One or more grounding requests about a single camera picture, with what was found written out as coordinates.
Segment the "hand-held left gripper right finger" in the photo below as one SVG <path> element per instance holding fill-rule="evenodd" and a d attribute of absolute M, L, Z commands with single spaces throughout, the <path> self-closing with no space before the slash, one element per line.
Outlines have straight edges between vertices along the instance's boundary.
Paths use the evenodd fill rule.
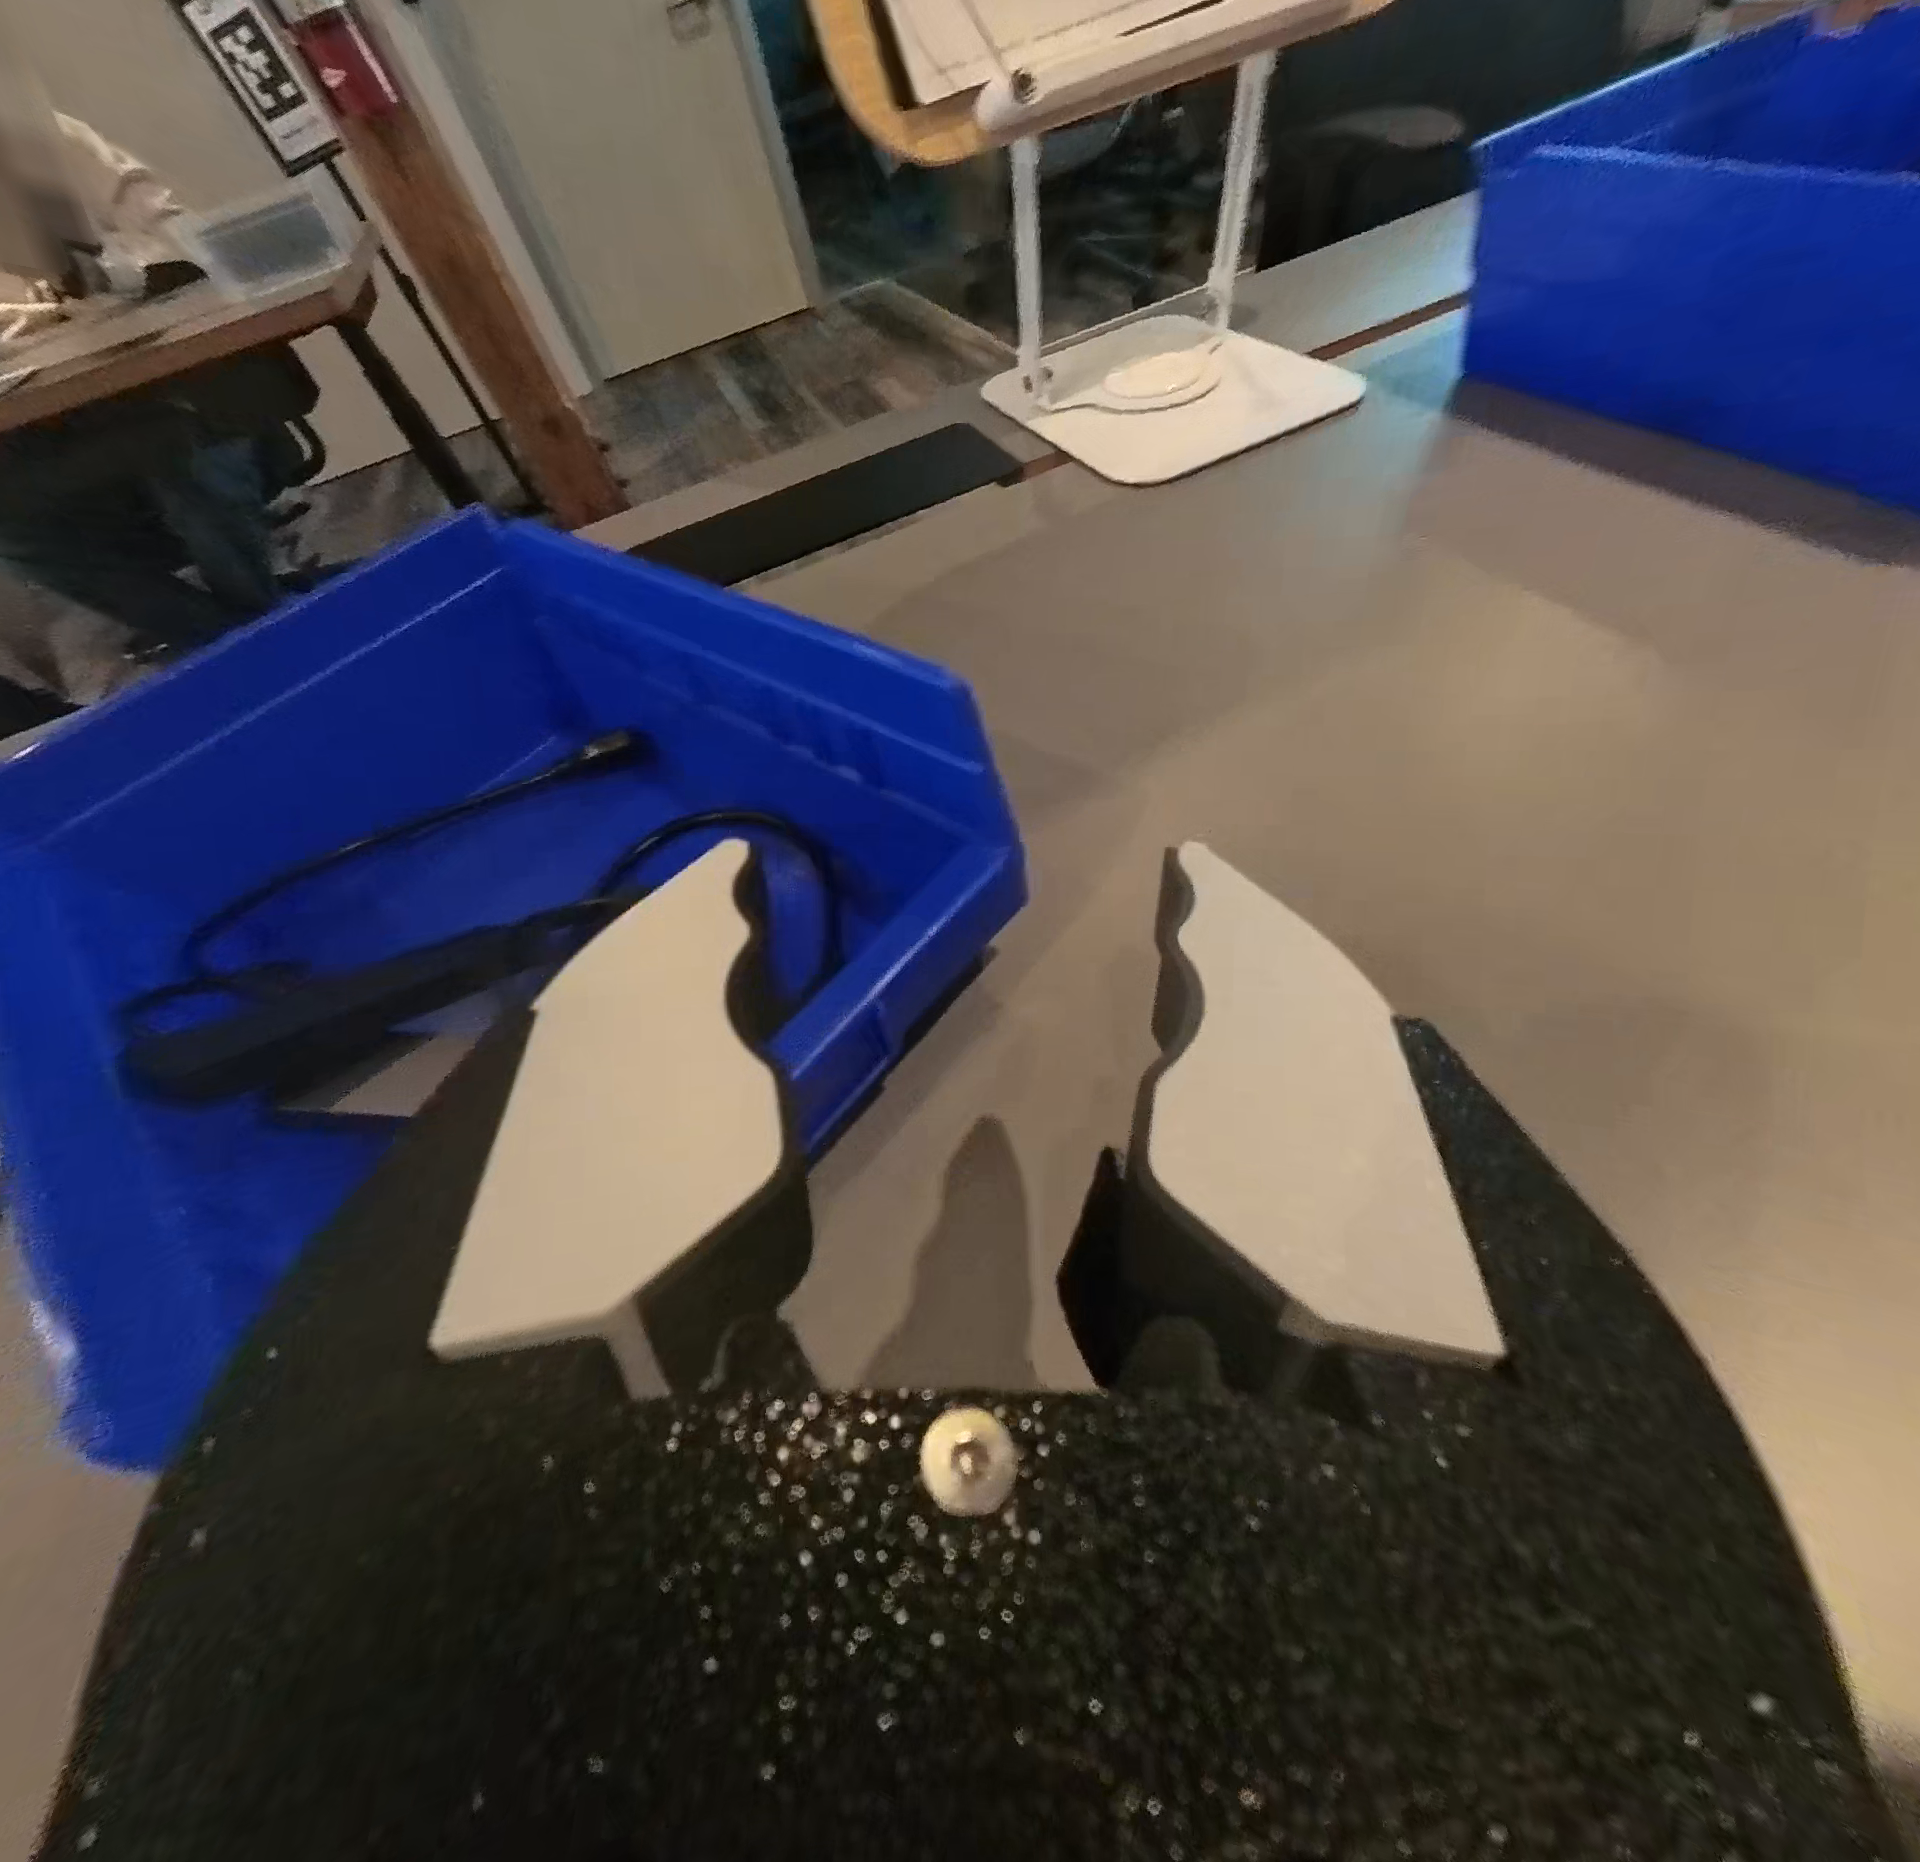
<path fill-rule="evenodd" d="M 1058 1266 L 1093 1388 L 1282 1395 L 1505 1330 L 1381 989 L 1201 843 L 1162 855 L 1155 1060 Z"/>

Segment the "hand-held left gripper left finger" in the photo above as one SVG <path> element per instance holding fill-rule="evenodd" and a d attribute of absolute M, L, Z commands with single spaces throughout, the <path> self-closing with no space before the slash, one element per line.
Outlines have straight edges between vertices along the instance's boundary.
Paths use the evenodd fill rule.
<path fill-rule="evenodd" d="M 698 1393 L 812 1257 L 766 1008 L 757 847 L 723 840 L 535 995 L 429 1328 L 444 1365 L 599 1347 L 630 1395 Z"/>

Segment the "black usb hub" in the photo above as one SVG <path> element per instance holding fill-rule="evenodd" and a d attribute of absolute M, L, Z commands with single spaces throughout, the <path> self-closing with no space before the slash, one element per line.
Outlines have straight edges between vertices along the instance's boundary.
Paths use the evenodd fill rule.
<path fill-rule="evenodd" d="M 234 999 L 229 1013 L 173 1032 L 135 1027 L 119 1046 L 119 1077 L 135 1093 L 181 1106 L 317 1088 L 415 1021 L 558 969 L 630 903 L 626 891 L 599 896 L 354 970 L 216 987 Z"/>

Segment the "blue plastic bin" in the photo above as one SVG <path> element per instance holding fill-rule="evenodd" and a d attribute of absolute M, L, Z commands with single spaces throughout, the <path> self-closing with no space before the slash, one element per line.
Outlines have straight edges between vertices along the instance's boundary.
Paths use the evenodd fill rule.
<path fill-rule="evenodd" d="M 1466 376 L 1916 511 L 1916 6 L 1790 17 L 1471 149 Z"/>
<path fill-rule="evenodd" d="M 315 875 L 206 969 L 350 970 L 575 906 L 678 815 L 769 813 L 832 862 L 836 970 L 772 1039 L 821 1160 L 1029 898 L 974 689 L 942 666 L 470 511 L 4 765 L 4 1198 L 82 1463 L 169 1460 L 394 1139 L 266 1093 L 142 1093 L 129 1008 L 283 869 L 611 736 L 640 762 Z"/>

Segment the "instruction board on stand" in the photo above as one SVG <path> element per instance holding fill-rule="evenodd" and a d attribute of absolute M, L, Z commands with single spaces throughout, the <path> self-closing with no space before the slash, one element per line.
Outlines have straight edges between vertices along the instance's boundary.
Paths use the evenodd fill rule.
<path fill-rule="evenodd" d="M 881 0 L 806 0 L 836 98 L 882 151 L 921 172 L 1009 159 L 1014 369 L 983 385 L 990 411 L 1093 477 L 1155 488 L 1353 414 L 1365 383 L 1236 331 L 1236 283 L 1281 51 L 1381 17 L 1397 0 L 1212 0 L 1100 49 L 996 74 L 918 106 Z M 1234 74 L 1219 207 L 1201 307 L 1176 296 L 1102 327 L 1045 341 L 1042 159 L 1048 137 Z"/>

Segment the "wooden work table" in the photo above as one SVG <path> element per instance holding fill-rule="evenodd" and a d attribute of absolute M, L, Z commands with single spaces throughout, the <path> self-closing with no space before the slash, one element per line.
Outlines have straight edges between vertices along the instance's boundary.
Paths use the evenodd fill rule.
<path fill-rule="evenodd" d="M 342 263 L 302 281 L 238 296 L 206 281 L 132 309 L 65 321 L 4 365 L 4 435 L 333 331 L 444 505 L 475 508 L 478 485 L 373 341 L 379 250 L 379 226 L 367 224 Z"/>

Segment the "clear plastic container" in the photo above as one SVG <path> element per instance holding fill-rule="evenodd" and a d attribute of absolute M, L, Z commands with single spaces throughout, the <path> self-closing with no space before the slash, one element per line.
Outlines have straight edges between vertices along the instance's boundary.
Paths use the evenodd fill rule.
<path fill-rule="evenodd" d="M 355 250 L 355 222 L 302 182 L 226 202 L 212 213 L 184 213 L 173 222 L 181 254 L 226 301 L 312 283 L 348 265 Z"/>

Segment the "white door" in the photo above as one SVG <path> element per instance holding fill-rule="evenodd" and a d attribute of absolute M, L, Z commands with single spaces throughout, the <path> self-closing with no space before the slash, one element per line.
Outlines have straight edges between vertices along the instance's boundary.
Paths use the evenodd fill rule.
<path fill-rule="evenodd" d="M 821 301 L 747 0 L 415 0 L 595 379 Z"/>

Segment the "red fire alarm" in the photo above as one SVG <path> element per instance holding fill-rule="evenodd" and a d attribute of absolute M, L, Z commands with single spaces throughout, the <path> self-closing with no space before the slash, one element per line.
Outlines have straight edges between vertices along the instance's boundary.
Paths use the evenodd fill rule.
<path fill-rule="evenodd" d="M 398 113 L 405 94 L 350 6 L 302 17 L 290 35 L 337 121 Z"/>

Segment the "black and white marker poster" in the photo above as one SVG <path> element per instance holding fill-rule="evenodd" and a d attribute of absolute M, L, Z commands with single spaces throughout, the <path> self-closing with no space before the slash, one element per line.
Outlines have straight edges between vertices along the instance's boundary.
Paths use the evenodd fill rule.
<path fill-rule="evenodd" d="M 266 0 L 165 0 L 276 172 L 302 176 L 343 154 L 305 67 L 282 38 Z"/>

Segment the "wooden post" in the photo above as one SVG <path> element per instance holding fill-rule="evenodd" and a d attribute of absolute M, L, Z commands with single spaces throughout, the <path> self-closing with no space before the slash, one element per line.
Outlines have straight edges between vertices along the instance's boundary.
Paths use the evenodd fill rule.
<path fill-rule="evenodd" d="M 560 529 L 585 529 L 620 514 L 626 497 L 605 448 L 591 432 L 491 224 L 442 129 L 421 112 L 405 64 L 392 53 L 388 35 L 369 27 L 354 0 L 276 5 L 286 27 L 350 6 L 405 94 L 398 113 L 384 121 L 337 123 L 373 205 L 418 276 L 466 369 L 491 396 L 503 435 L 532 480 L 535 500 Z"/>

